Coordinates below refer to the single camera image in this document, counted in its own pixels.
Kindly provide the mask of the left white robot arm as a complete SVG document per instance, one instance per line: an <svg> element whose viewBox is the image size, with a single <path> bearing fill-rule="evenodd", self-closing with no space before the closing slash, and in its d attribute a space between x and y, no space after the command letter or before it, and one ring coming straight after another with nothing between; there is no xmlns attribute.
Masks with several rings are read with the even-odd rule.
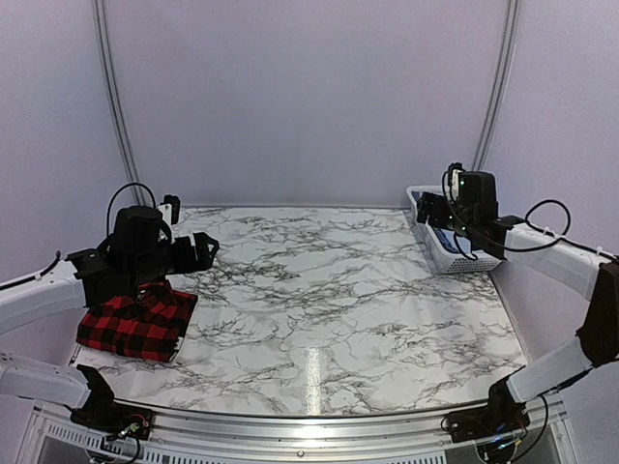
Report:
<svg viewBox="0 0 619 464"><path fill-rule="evenodd" d="M219 242L204 232L176 238L177 218L163 207L121 209L112 232L95 248L56 258L43 271L1 286L1 332L68 309L115 297L133 297L140 286L171 275L206 271ZM12 353L1 356L1 393L80 409L102 430L122 421L122 409L104 393L96 370L62 367Z"/></svg>

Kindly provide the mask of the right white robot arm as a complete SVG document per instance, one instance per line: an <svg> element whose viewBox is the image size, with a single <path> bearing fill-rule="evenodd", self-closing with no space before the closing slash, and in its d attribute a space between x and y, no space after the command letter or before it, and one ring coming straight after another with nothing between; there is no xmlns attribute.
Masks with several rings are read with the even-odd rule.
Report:
<svg viewBox="0 0 619 464"><path fill-rule="evenodd" d="M617 361L618 258L535 225L529 217L500 216L490 173L466 171L455 163L444 172L440 188L417 200L419 223L450 231L472 248L548 276L589 304L573 340L497 381L488 390L487 404L466 415L485 431L498 433L510 423L526 421L529 400Z"/></svg>

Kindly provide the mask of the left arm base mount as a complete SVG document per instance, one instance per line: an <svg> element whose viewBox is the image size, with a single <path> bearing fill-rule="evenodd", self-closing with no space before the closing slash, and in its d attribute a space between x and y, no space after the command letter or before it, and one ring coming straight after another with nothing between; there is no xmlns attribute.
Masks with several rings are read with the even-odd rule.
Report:
<svg viewBox="0 0 619 464"><path fill-rule="evenodd" d="M147 440L154 419L151 409L116 402L90 410L86 407L70 408L70 412L71 422L105 432L113 439Z"/></svg>

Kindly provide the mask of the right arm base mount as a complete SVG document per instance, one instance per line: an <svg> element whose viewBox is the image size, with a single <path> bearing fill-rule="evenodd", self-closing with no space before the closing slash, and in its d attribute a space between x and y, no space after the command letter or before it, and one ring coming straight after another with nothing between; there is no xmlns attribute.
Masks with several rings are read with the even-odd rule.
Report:
<svg viewBox="0 0 619 464"><path fill-rule="evenodd" d="M453 443L503 436L522 431L529 425L524 408L496 415L487 406L452 411L441 421L441 428L451 436Z"/></svg>

